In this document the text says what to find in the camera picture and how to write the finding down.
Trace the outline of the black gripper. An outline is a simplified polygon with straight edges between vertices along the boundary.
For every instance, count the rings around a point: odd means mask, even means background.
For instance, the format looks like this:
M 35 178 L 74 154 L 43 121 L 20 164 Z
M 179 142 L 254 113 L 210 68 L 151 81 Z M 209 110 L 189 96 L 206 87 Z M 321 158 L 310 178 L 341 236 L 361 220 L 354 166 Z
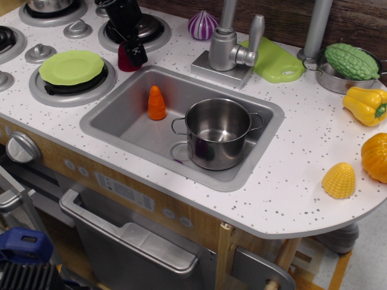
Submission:
M 122 37 L 124 51 L 133 67 L 140 67 L 148 61 L 144 45 L 138 37 L 136 25 L 142 19 L 142 12 L 139 13 L 113 13 L 109 12 L 109 19 L 116 32 Z

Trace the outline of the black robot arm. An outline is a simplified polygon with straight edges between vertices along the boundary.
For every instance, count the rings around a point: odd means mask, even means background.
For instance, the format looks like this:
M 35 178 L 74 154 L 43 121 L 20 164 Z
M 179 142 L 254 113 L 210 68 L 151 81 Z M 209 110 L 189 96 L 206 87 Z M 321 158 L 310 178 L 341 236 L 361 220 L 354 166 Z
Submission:
M 122 47 L 131 66 L 141 67 L 148 57 L 136 27 L 143 17 L 137 1 L 99 0 L 94 3 L 107 12 L 114 29 L 123 38 Z

